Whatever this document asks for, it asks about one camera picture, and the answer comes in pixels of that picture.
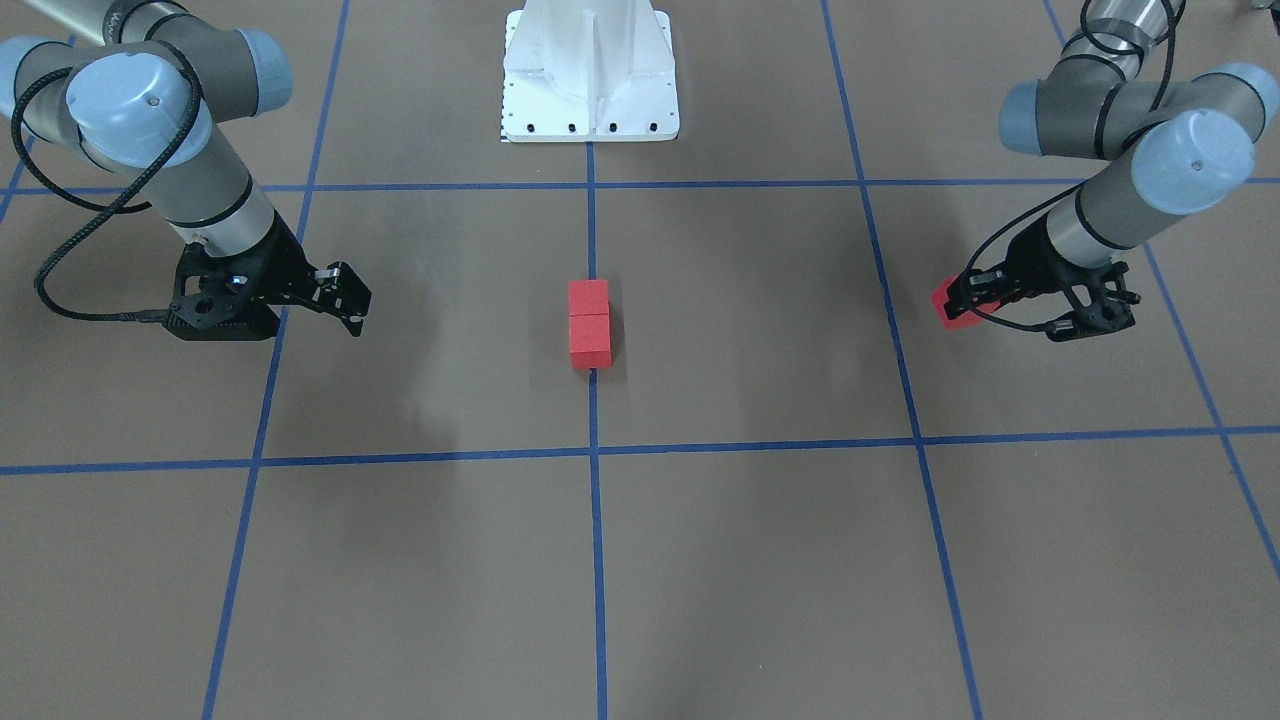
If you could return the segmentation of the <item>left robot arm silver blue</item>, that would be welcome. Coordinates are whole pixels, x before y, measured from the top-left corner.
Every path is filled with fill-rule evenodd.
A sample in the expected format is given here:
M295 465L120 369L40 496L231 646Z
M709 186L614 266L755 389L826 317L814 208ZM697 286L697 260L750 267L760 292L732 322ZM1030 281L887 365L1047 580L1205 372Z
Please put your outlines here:
M1088 1L1051 73L1004 101L1004 145L1037 156L1105 161L1094 177L1009 222L1005 259L973 263L932 301L943 325L998 322L998 310L1060 293L1068 310L1019 324L1053 342L1124 331L1139 296L1123 255L1240 187L1254 146L1277 118L1277 81L1249 63L1188 82L1139 81L1158 46L1175 47L1181 1Z

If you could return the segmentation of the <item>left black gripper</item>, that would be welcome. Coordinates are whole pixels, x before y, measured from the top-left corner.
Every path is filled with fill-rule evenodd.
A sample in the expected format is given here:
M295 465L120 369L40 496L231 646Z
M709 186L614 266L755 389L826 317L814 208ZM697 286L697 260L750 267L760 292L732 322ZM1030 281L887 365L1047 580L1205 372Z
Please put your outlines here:
M1048 231L1020 231L996 266L970 269L951 288L956 305L974 314L991 314L1005 305L1073 286L1101 288L1112 281L1112 266L1082 268L1065 260L1050 241Z

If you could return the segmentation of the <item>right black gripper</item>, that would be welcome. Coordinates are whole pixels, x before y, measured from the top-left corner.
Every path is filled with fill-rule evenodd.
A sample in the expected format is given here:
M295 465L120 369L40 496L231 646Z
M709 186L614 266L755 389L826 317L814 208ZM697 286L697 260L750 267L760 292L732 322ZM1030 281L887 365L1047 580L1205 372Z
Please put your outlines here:
M268 305L300 305L335 316L352 337L364 333L372 292L349 264L333 263L317 270L280 218L275 218L266 234L243 252L259 250L268 255L262 290Z

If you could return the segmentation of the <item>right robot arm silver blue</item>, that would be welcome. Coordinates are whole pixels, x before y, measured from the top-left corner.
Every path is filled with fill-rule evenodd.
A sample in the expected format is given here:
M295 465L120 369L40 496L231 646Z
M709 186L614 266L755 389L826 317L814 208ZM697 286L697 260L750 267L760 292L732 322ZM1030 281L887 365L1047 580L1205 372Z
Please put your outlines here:
M276 336L279 306L364 331L371 291L346 263L317 268L221 132L221 123L283 108L293 72L257 29L220 29L177 1L37 1L35 9L93 46L18 36L3 42L3 118L28 173L92 213L50 252L33 286L77 322L157 323L188 341ZM183 242L170 301L86 313L47 283L73 249L119 215L155 211Z

